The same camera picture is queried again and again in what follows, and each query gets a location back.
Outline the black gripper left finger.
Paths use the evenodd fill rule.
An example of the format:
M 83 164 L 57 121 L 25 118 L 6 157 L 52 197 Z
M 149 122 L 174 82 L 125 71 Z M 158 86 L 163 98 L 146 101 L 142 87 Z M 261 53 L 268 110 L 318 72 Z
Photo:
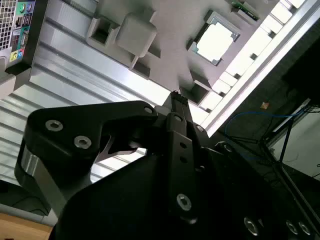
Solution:
M 156 107 L 136 100 L 38 109 L 27 118 L 14 174 L 59 220 L 78 192 L 144 157 L 196 165 L 183 102 L 189 106 L 174 91 Z

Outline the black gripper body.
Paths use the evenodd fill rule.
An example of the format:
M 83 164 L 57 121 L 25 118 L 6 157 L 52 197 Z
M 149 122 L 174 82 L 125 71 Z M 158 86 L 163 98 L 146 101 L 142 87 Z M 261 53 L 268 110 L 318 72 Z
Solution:
M 146 156 L 66 204 L 52 240 L 288 240 L 287 217 L 242 159 Z

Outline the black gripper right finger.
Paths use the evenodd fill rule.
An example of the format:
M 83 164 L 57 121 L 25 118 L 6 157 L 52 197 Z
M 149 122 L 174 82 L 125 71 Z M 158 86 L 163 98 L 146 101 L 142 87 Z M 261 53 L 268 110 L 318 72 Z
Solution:
M 279 162 L 258 161 L 269 168 L 260 174 L 228 142 L 211 144 L 207 132 L 193 123 L 188 103 L 181 107 L 199 168 L 203 237 L 312 236 L 310 219 Z

